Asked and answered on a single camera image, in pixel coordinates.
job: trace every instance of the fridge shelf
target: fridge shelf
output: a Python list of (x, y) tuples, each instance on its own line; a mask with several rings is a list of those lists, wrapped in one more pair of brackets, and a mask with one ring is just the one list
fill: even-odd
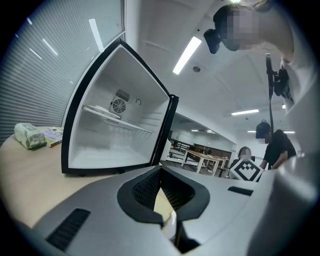
[(130, 124), (130, 123), (128, 123), (128, 122), (121, 121), (121, 120), (119, 120), (119, 119), (117, 119), (117, 118), (113, 118), (113, 117), (111, 117), (111, 116), (107, 116), (107, 115), (105, 115), (105, 114), (99, 113), (99, 112), (94, 111), (94, 110), (92, 110), (92, 109), (90, 109), (90, 108), (87, 108), (87, 107), (85, 107), (85, 106), (82, 107), (82, 109), (83, 109), (84, 111), (88, 111), (88, 112), (90, 112), (90, 113), (92, 113), (92, 114), (95, 114), (95, 115), (97, 115), (97, 116), (103, 117), (103, 118), (104, 118), (103, 121), (104, 121), (105, 123), (113, 124), (113, 125), (118, 125), (118, 126), (121, 126), (121, 127), (127, 128), (127, 129), (132, 129), (132, 130), (142, 130), (142, 131), (145, 131), (145, 132), (147, 132), (147, 133), (153, 134), (153, 131), (151, 131), (151, 130), (147, 130), (147, 129), (141, 128), (141, 127), (139, 127), (139, 126)]

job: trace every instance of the desk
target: desk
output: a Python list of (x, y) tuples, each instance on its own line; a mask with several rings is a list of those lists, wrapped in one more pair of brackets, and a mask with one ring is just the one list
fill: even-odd
[(216, 170), (217, 170), (217, 167), (218, 167), (218, 163), (221, 161), (222, 158), (221, 158), (221, 159), (218, 159), (218, 158), (216, 158), (215, 156), (208, 156), (208, 155), (206, 155), (206, 154), (202, 154), (202, 153), (195, 152), (195, 151), (192, 151), (192, 150), (187, 149), (187, 150), (185, 151), (185, 155), (184, 155), (184, 158), (183, 158), (183, 162), (182, 162), (182, 164), (181, 164), (181, 167), (184, 166), (184, 164), (185, 164), (185, 162), (186, 162), (186, 160), (187, 160), (188, 153), (189, 153), (189, 154), (192, 154), (192, 155), (194, 155), (194, 156), (196, 156), (196, 157), (198, 157), (198, 158), (200, 158), (200, 161), (199, 161), (198, 166), (197, 166), (197, 169), (196, 169), (196, 173), (197, 173), (197, 174), (200, 172), (200, 169), (201, 169), (201, 166), (202, 166), (204, 160), (208, 160), (208, 161), (213, 161), (213, 163), (214, 163), (214, 165), (213, 165), (213, 170), (212, 170), (212, 171), (213, 171), (213, 174), (212, 174), (212, 175), (213, 175), (213, 176), (215, 175)]
[[(61, 145), (26, 149), (12, 135), (0, 147), (2, 201), (11, 216), (31, 228), (45, 213), (87, 184), (118, 174), (85, 177), (63, 174)], [(160, 208), (170, 216), (171, 206), (166, 206), (170, 213), (164, 207)]]

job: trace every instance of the book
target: book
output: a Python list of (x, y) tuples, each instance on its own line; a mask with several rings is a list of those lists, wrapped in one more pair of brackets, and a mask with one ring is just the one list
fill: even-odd
[(46, 146), (52, 148), (53, 146), (62, 142), (64, 131), (63, 128), (52, 127), (45, 129), (43, 134), (46, 141)]

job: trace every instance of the table leg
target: table leg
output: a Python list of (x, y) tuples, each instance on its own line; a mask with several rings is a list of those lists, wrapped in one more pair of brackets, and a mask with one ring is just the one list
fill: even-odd
[(201, 166), (202, 166), (203, 162), (204, 162), (204, 159), (201, 157), (200, 161), (198, 163), (198, 168), (196, 169), (196, 173), (197, 174), (200, 172), (200, 169), (201, 169)]
[(184, 157), (183, 157), (183, 161), (182, 161), (181, 167), (184, 167), (184, 164), (185, 164), (185, 162), (187, 161), (187, 158), (188, 158), (188, 151), (186, 151), (186, 152), (185, 152), (185, 154), (184, 154)]
[(213, 167), (213, 174), (212, 174), (212, 176), (215, 176), (215, 174), (216, 174), (216, 170), (217, 170), (217, 168), (218, 168), (218, 164), (219, 164), (219, 161), (215, 161), (215, 164), (214, 164), (214, 167)]

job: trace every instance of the white fridge wall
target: white fridge wall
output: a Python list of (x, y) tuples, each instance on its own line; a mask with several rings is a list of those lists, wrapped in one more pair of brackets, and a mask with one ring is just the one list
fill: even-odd
[[(107, 110), (118, 89), (130, 94), (121, 121), (147, 129), (105, 122), (82, 110), (98, 105)], [(119, 46), (89, 83), (73, 121), (69, 168), (97, 169), (147, 164), (156, 146), (170, 98), (125, 48)]]

